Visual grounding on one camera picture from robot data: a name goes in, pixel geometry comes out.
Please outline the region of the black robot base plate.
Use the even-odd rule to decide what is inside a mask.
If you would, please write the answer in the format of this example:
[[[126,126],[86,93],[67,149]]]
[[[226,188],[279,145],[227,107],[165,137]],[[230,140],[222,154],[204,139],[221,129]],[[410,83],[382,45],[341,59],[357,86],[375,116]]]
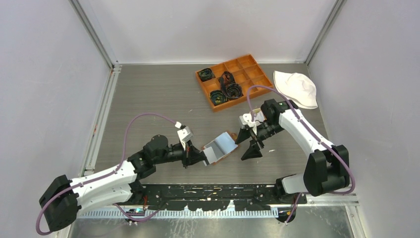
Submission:
[[[286,194],[278,184],[147,184],[120,205],[139,205],[149,211],[236,212],[273,211],[280,222],[293,221],[305,194]]]

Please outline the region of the orange wooden divider tray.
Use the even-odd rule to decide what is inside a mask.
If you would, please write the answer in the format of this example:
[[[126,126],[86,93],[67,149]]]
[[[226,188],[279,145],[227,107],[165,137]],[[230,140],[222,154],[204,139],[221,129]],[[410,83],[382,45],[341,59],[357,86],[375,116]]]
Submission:
[[[273,83],[251,54],[234,58],[195,72],[213,112],[230,108],[270,92]]]

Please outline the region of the beige oval card tray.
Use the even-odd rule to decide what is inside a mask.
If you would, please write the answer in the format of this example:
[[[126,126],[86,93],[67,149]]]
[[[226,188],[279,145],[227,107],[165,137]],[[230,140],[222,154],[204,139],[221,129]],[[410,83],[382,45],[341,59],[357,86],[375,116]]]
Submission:
[[[266,120],[263,112],[261,111],[261,109],[255,109],[253,110],[254,113],[254,121],[257,122],[264,122]]]

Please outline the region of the rolled dark belt bottom-left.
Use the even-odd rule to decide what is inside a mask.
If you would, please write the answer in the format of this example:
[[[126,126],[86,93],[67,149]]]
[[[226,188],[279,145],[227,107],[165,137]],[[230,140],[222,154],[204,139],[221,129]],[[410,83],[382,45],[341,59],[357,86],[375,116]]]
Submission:
[[[228,101],[227,97],[221,90],[211,91],[209,97],[214,106],[224,104]]]

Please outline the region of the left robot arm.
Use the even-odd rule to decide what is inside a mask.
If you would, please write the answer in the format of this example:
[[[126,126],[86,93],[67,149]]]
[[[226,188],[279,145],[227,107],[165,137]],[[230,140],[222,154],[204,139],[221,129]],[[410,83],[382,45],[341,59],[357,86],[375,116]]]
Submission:
[[[103,206],[140,204],[145,197],[140,180],[155,173],[158,164],[176,161],[186,168],[207,157],[191,141],[169,144],[165,136],[156,135],[120,165],[80,178],[56,177],[39,199],[37,233],[64,229],[77,217]]]

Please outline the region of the aluminium frame rail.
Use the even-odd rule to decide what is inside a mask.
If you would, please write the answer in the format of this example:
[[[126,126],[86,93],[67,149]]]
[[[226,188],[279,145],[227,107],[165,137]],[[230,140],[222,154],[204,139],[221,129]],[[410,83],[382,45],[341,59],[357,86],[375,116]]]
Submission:
[[[287,195],[275,184],[139,184],[100,188],[83,186],[60,195],[56,202],[77,212],[118,205],[146,205],[152,210],[223,210],[232,202],[236,209],[287,206],[297,195]]]

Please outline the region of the rolled dark belt top-left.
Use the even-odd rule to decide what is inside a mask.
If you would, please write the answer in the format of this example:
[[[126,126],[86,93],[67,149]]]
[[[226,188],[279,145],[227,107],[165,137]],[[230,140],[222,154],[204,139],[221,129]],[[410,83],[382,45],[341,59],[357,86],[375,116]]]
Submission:
[[[202,82],[206,82],[215,78],[215,75],[211,68],[204,68],[198,72],[198,77]]]

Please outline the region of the brown leather card holder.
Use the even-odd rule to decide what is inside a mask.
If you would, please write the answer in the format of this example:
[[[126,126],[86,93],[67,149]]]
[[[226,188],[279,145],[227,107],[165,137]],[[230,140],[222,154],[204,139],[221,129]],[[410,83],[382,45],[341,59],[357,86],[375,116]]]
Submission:
[[[235,144],[237,137],[236,133],[226,131],[205,144],[203,152],[207,159],[204,160],[204,165],[215,165],[235,151],[239,147]]]

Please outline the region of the rolled dark belt centre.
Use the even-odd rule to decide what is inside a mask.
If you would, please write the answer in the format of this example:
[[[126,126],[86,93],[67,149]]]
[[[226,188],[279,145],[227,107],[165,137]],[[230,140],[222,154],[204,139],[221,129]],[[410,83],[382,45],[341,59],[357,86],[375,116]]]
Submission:
[[[243,96],[242,87],[236,83],[231,72],[223,72],[218,81],[220,83],[221,91],[225,94],[228,100],[236,100]]]

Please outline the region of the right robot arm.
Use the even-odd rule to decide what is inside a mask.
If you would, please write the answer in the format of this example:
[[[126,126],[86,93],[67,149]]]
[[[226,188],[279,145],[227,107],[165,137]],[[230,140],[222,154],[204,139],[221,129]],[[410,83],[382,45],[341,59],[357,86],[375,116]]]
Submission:
[[[266,100],[260,108],[262,121],[252,113],[239,117],[241,129],[235,141],[240,144],[250,141],[250,146],[241,159],[262,157],[263,141],[282,132],[288,132],[307,157],[304,172],[276,180],[275,197],[286,204],[295,193],[319,196],[337,193],[351,183],[349,152],[344,145],[334,145],[318,133],[305,119],[298,106],[289,100],[277,102]]]

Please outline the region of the white bucket hat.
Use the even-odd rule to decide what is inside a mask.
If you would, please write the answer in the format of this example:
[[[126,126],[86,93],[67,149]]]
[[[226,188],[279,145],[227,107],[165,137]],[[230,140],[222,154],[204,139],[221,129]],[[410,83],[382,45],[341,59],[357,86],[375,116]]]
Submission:
[[[292,100],[299,108],[316,109],[316,86],[301,73],[273,72],[274,86],[278,92]]]

